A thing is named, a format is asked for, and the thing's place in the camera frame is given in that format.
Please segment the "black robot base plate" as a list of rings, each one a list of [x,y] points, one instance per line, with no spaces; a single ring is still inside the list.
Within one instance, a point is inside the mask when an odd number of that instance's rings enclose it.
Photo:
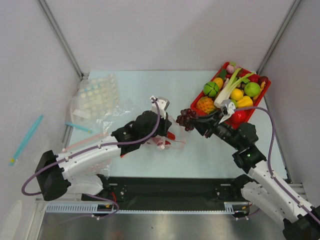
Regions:
[[[98,197],[122,211],[216,211],[245,202],[231,178],[109,177]]]

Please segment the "red toy pepper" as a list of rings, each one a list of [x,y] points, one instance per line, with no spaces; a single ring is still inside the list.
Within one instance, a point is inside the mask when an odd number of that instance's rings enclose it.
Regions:
[[[247,118],[247,111],[246,110],[238,110],[230,117],[230,121],[233,124],[241,124],[241,123],[245,122],[246,118]]]

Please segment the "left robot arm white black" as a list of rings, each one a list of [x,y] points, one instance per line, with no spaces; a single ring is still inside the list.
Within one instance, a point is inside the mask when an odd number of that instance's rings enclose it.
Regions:
[[[168,114],[144,111],[136,120],[118,128],[104,140],[80,149],[55,155],[52,150],[42,154],[35,169],[40,193],[45,201],[56,200],[66,193],[89,194],[99,200],[110,195],[106,177],[80,176],[85,170],[107,159],[122,157],[136,151],[150,138],[165,137],[172,125]]]

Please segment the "red toy lobster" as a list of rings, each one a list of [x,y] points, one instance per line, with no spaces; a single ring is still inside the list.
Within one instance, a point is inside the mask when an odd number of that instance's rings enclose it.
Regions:
[[[159,150],[165,150],[171,147],[171,142],[176,140],[176,136],[172,132],[168,132],[167,137],[153,137],[151,142],[157,146]]]

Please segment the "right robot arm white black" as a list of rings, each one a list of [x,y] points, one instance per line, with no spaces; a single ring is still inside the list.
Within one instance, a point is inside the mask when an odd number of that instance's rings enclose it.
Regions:
[[[248,122],[237,128],[222,123],[220,113],[190,119],[204,137],[217,136],[234,149],[235,164],[244,171],[233,180],[231,196],[256,205],[282,229],[287,240],[318,240],[320,238],[320,208],[313,206],[286,183],[256,146],[256,127]]]

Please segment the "purple toy grapes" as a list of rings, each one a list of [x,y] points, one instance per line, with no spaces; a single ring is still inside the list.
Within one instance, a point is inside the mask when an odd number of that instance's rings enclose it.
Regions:
[[[185,108],[180,111],[180,115],[177,116],[175,122],[183,127],[186,132],[191,132],[195,128],[192,121],[197,118],[197,113],[194,110]]]

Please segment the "red dotted zip bag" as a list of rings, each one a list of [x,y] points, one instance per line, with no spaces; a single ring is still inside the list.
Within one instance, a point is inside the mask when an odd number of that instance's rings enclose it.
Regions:
[[[142,144],[140,149],[158,149],[162,150],[180,150],[186,145],[186,136],[184,128],[176,123],[176,120],[169,115],[168,120],[172,123],[167,132],[167,136],[159,136],[150,138],[146,143]]]

